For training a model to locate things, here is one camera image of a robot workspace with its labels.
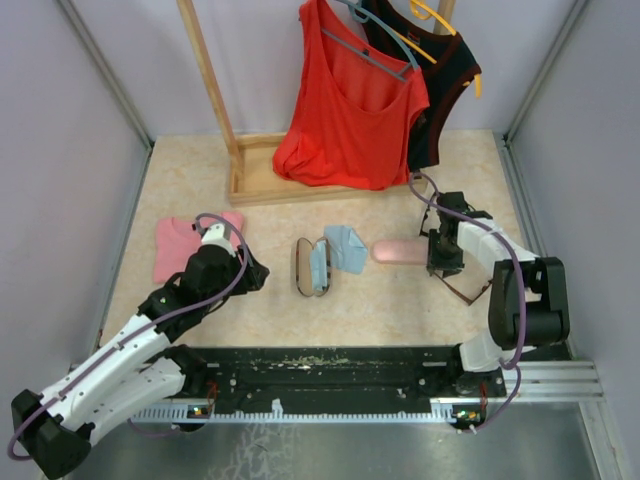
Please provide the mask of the pink glasses case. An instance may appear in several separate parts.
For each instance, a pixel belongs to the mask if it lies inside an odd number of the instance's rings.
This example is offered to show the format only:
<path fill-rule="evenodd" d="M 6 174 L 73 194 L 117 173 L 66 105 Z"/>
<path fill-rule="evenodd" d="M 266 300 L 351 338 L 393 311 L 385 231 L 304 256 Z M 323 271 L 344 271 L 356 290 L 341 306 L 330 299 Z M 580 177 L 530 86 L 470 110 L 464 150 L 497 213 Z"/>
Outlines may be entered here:
<path fill-rule="evenodd" d="M 380 240 L 371 248 L 371 258 L 380 264 L 425 266 L 427 255 L 427 241 L 421 238 Z"/>

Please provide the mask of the plaid brown glasses case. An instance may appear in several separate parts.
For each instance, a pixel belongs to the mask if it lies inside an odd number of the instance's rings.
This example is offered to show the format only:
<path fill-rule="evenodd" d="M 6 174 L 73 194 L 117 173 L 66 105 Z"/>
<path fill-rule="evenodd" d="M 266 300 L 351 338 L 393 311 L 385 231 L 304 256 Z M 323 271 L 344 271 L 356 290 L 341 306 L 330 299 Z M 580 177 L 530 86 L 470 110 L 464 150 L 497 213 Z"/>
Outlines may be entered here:
<path fill-rule="evenodd" d="M 311 242 L 301 237 L 295 244 L 295 285 L 306 298 L 326 295 L 332 284 L 331 251 L 329 240 L 320 237 Z"/>

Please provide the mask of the small light blue cloth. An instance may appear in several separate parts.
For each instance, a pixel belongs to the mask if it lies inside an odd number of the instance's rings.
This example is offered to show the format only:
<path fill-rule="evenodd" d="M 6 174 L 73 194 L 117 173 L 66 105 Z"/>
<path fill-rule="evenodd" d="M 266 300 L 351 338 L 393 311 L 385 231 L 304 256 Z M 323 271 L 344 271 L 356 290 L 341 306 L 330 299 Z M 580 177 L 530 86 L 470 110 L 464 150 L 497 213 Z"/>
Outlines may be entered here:
<path fill-rule="evenodd" d="M 315 293 L 323 292 L 329 284 L 327 249 L 324 240 L 320 240 L 313 247 L 309 256 L 309 263 L 313 291 Z"/>

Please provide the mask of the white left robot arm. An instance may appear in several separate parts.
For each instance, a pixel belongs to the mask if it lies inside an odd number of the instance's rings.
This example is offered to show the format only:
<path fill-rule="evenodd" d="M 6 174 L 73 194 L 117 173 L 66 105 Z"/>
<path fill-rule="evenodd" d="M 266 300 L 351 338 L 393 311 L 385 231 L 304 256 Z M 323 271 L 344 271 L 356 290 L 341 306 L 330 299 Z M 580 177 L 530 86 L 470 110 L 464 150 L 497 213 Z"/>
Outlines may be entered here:
<path fill-rule="evenodd" d="M 144 408 L 208 384 L 206 362 L 178 339 L 229 298 L 260 290 L 269 276 L 251 251 L 205 245 L 139 305 L 104 346 L 61 380 L 11 402 L 7 454 L 34 461 L 49 479 L 75 470 L 112 430 Z"/>

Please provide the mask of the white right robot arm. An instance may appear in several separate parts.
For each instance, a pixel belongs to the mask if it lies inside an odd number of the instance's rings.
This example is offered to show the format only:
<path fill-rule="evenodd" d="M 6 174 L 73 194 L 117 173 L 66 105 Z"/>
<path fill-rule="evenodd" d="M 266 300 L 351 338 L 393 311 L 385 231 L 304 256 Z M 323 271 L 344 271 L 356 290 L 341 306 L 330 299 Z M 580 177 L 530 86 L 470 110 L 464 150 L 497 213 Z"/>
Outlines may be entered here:
<path fill-rule="evenodd" d="M 525 351 L 562 342 L 570 331 L 566 275 L 556 257 L 540 257 L 514 242 L 485 211 L 461 192 L 434 194 L 439 227 L 429 230 L 426 268 L 441 281 L 472 256 L 489 277 L 488 326 L 458 346 L 459 362 L 446 372 L 448 387 L 470 395 L 482 372 L 511 369 Z"/>

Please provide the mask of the folded pink t-shirt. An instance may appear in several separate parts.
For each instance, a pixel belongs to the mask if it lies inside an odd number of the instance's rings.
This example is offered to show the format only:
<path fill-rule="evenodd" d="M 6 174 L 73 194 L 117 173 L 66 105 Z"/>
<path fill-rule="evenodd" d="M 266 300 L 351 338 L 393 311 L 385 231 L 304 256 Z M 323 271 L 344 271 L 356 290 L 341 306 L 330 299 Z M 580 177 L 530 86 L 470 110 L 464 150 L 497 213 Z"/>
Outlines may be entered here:
<path fill-rule="evenodd" d="M 216 215 L 224 218 L 228 223 L 232 224 L 241 233 L 244 226 L 244 216 L 235 211 L 223 211 Z M 209 230 L 212 225 L 220 225 L 228 230 L 230 234 L 230 247 L 227 248 L 231 252 L 240 246 L 240 240 L 235 232 L 228 228 L 224 222 L 219 222 L 212 218 L 203 218 L 200 220 L 200 226 L 204 232 Z M 156 284 L 164 284 L 175 273 L 184 272 L 189 258 L 195 254 L 202 246 L 203 232 L 197 230 L 193 221 L 183 220 L 177 217 L 162 218 L 157 222 L 155 231 L 156 254 L 153 267 L 152 280 Z"/>

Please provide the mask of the wooden clothes rack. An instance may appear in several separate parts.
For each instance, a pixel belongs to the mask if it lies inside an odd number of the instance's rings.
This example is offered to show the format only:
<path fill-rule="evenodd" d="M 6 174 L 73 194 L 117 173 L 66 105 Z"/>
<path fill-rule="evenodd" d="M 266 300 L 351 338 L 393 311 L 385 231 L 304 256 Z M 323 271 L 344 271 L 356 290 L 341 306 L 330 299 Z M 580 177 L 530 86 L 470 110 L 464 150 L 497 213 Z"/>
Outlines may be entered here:
<path fill-rule="evenodd" d="M 272 169 L 272 157 L 286 134 L 277 132 L 237 136 L 234 133 L 196 8 L 191 1 L 179 1 L 177 6 L 229 155 L 227 197 L 232 206 L 351 199 L 376 193 L 374 190 L 345 186 L 310 187 L 276 175 Z"/>

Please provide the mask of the red tank top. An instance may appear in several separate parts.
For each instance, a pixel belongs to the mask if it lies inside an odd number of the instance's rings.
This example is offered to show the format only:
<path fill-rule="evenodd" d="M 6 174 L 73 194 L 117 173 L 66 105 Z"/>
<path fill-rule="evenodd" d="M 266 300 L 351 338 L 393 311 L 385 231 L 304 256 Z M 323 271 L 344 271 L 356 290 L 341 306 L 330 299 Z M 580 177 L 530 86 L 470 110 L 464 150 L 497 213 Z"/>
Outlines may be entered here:
<path fill-rule="evenodd" d="M 370 46 L 326 1 L 302 4 L 299 21 L 304 64 L 274 172 L 311 187 L 407 183 L 410 130 L 429 105 L 421 68 Z"/>

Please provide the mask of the black maroon-trimmed tank top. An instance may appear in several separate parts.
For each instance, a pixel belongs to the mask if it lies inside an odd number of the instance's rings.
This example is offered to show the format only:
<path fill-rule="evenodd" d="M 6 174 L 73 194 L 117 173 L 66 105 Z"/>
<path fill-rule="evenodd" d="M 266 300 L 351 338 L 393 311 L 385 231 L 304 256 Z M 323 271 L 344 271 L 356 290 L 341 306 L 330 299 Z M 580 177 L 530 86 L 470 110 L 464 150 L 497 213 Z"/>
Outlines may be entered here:
<path fill-rule="evenodd" d="M 388 1 L 364 1 L 362 6 L 412 43 L 409 50 L 422 70 L 429 106 L 411 128 L 407 163 L 411 171 L 436 166 L 444 125 L 467 85 L 482 73 L 481 67 L 460 34 L 424 30 Z"/>

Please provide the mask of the grey-blue plastic hanger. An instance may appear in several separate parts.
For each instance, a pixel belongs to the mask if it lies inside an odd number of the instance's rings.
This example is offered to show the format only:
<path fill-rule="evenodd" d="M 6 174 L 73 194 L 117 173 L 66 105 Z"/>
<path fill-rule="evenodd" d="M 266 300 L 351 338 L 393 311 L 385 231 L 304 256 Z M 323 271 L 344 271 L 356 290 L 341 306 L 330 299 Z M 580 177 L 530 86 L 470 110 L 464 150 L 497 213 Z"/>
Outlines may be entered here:
<path fill-rule="evenodd" d="M 420 72 L 421 65 L 414 55 L 415 47 L 410 47 L 375 11 L 368 1 L 340 1 L 353 22 L 361 26 L 363 37 L 359 44 L 347 40 L 331 29 L 321 26 L 320 32 L 367 65 L 375 67 L 392 78 L 405 83 L 410 72 Z"/>

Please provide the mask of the black frame sunglasses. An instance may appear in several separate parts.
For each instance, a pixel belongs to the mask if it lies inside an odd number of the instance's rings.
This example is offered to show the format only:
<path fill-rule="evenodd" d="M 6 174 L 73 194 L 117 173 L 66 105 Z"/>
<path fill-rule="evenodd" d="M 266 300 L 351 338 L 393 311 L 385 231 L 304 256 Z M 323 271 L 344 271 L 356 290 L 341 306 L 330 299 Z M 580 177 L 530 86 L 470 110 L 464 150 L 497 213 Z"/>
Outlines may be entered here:
<path fill-rule="evenodd" d="M 429 238 L 431 233 L 440 229 L 440 211 L 437 208 L 433 207 L 433 205 L 437 203 L 438 196 L 432 196 L 430 198 L 430 204 L 427 204 L 424 209 L 419 230 L 419 235 L 421 237 Z"/>

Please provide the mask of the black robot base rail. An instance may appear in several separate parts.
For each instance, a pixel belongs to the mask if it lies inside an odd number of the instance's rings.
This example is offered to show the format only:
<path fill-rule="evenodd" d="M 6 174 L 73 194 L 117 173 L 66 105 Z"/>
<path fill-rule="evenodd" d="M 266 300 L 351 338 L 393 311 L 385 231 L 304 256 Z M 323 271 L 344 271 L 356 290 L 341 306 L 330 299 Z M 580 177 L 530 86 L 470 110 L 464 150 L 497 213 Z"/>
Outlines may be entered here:
<path fill-rule="evenodd" d="M 451 347 L 200 348 L 201 386 L 137 423 L 480 423 L 500 369 L 465 373 Z"/>

